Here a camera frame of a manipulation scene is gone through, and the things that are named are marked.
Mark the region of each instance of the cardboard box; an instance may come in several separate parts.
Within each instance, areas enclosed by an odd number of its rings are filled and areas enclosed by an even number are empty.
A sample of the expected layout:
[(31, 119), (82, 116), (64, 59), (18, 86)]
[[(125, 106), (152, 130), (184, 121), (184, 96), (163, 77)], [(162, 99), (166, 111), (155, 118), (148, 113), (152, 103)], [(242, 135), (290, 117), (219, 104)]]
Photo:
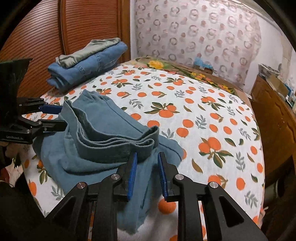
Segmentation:
[(279, 92), (284, 97), (289, 93), (288, 88), (275, 76), (275, 74), (271, 74), (270, 77), (266, 79), (266, 81), (274, 91)]
[(200, 67), (199, 65), (194, 65), (194, 69), (197, 69), (197, 70), (207, 73), (207, 74), (213, 74), (213, 72), (214, 72), (214, 70), (212, 70), (212, 69)]

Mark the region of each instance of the wooden headboard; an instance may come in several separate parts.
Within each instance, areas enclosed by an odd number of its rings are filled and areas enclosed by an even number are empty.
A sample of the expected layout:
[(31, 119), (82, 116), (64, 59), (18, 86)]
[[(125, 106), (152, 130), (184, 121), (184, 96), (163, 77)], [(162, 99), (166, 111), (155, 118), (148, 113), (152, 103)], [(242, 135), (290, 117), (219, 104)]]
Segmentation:
[(129, 0), (42, 0), (17, 25), (0, 51), (0, 61), (33, 58), (18, 96), (39, 97), (51, 86), (47, 67), (61, 54), (85, 47), (91, 39), (119, 37), (128, 46)]

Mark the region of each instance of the bedsheet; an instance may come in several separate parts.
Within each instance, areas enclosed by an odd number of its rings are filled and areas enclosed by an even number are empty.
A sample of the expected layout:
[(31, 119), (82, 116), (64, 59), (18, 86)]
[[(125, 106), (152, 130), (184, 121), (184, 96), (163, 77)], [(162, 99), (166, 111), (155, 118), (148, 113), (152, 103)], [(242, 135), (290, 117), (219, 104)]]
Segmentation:
[[(159, 126), (161, 135), (176, 140), (183, 148), (179, 173), (195, 182), (219, 183), (257, 223), (264, 189), (264, 161), (260, 132), (252, 110), (244, 101), (173, 72), (126, 64), (65, 96), (52, 90), (42, 98), (62, 105), (64, 99), (74, 101), (83, 89), (109, 96), (141, 124)], [(26, 117), (36, 121), (54, 119), (57, 115), (39, 112)], [(20, 157), (31, 193), (46, 216), (65, 193), (50, 178), (31, 146), (25, 146)], [(200, 209), (206, 239), (201, 203)], [(138, 232), (130, 235), (118, 230), (118, 240), (176, 240), (177, 220), (177, 203), (166, 203), (159, 197)]]

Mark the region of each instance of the wooden cabinet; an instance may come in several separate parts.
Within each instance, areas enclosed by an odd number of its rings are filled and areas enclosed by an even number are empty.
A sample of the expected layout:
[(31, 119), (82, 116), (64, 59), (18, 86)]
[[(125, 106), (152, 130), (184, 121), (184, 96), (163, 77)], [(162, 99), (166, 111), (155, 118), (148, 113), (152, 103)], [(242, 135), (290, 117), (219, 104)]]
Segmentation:
[(296, 116), (262, 78), (257, 77), (252, 93), (254, 101), (251, 105), (261, 133), (268, 186), (293, 165), (296, 151)]

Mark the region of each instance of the green folded garment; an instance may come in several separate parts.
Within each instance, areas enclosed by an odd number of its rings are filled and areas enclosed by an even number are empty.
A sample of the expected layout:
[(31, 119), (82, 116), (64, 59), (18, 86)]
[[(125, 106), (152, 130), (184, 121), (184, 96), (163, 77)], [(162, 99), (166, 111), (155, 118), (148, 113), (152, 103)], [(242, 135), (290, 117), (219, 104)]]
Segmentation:
[(66, 130), (37, 137), (33, 148), (65, 192), (78, 182), (100, 182), (137, 152), (133, 197), (120, 203), (118, 211), (118, 228), (135, 233), (151, 202), (161, 195), (157, 154), (165, 152), (168, 162), (178, 166), (182, 148), (159, 136), (157, 126), (141, 125), (109, 97), (95, 91), (84, 90), (73, 104), (65, 101), (58, 119), (68, 123)]

